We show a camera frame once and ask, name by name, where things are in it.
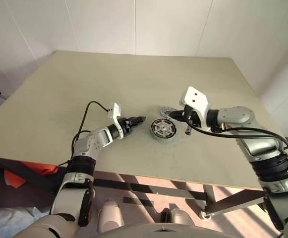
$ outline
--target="circular metal part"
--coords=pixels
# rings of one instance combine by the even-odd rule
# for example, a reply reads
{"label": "circular metal part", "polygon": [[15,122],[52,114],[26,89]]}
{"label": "circular metal part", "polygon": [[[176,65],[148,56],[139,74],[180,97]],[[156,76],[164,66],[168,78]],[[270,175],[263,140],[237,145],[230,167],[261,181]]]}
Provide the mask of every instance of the circular metal part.
{"label": "circular metal part", "polygon": [[165,142],[172,141],[177,131],[175,125],[164,118],[154,120],[150,129],[156,140]]}
{"label": "circular metal part", "polygon": [[204,209],[201,209],[198,214],[199,218],[202,221],[209,221],[211,220],[211,216],[207,215]]}
{"label": "circular metal part", "polygon": [[169,117],[169,113],[173,112],[173,111],[177,111],[177,109],[175,108],[171,108],[171,107],[165,107],[165,108],[162,108],[160,110],[160,114],[166,118],[167,120],[174,120],[172,119],[171,117]]}

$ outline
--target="table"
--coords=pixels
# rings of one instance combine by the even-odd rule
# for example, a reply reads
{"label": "table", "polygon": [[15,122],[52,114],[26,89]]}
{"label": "table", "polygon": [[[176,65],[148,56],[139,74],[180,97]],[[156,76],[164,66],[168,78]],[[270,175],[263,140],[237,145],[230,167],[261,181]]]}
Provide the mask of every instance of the table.
{"label": "table", "polygon": [[[161,143],[150,123],[162,107],[180,109],[183,91],[193,86],[213,109],[251,108],[267,129],[279,132],[241,72],[228,58],[158,57],[56,52],[0,107],[0,158],[58,165],[70,157],[70,144],[84,109],[97,100],[122,105],[122,116],[146,116],[128,137],[103,149],[96,170],[260,189],[257,177],[234,139],[195,131]],[[85,129],[111,124],[92,105]]]}

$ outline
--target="orange fabric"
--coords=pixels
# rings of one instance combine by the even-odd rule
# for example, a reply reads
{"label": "orange fabric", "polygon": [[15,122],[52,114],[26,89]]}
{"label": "orange fabric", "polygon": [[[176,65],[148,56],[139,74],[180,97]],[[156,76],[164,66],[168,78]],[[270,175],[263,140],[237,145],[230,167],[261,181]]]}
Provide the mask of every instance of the orange fabric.
{"label": "orange fabric", "polygon": [[[58,171],[58,166],[56,165],[45,165],[45,164],[37,164],[31,162],[22,162],[24,165],[30,167],[33,171],[41,174],[41,175],[52,175]],[[19,188],[26,180],[5,170],[5,180],[13,186],[14,188]]]}

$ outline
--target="metal table frame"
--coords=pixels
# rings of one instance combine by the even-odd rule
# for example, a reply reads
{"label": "metal table frame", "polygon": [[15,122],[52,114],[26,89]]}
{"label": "metal table frame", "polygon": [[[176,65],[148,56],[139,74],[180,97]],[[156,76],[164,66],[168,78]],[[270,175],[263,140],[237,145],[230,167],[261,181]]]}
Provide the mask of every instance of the metal table frame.
{"label": "metal table frame", "polygon": [[[62,180],[63,175],[65,174],[66,168],[59,167],[59,176],[56,184],[42,176],[35,171],[33,171],[28,166],[24,165],[20,161],[0,159],[0,167],[24,178],[28,182],[34,183],[45,191],[56,194],[58,186]],[[132,192],[142,192],[142,193],[152,193],[158,195],[167,195],[174,197],[182,197],[189,200],[202,200],[206,202],[206,207],[199,211],[198,216],[202,220],[209,220],[211,217],[231,212],[237,209],[246,208],[251,205],[261,204],[264,202],[264,191],[249,190],[245,189],[236,194],[233,194],[227,198],[224,198],[220,201],[216,201],[215,195],[213,192],[213,187],[211,185],[203,185],[204,192],[191,191],[186,189],[178,188],[166,188],[159,186],[151,186],[137,183],[113,181],[106,179],[95,178],[94,186],[107,187],[122,189]]]}

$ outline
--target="gray cloth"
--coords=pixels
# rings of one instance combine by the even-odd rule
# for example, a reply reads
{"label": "gray cloth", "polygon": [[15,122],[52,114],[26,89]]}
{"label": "gray cloth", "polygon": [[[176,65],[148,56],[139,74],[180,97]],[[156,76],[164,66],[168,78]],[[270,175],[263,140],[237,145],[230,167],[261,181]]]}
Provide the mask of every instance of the gray cloth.
{"label": "gray cloth", "polygon": [[49,209],[39,211],[36,207],[0,208],[0,238],[13,237],[47,214]]}

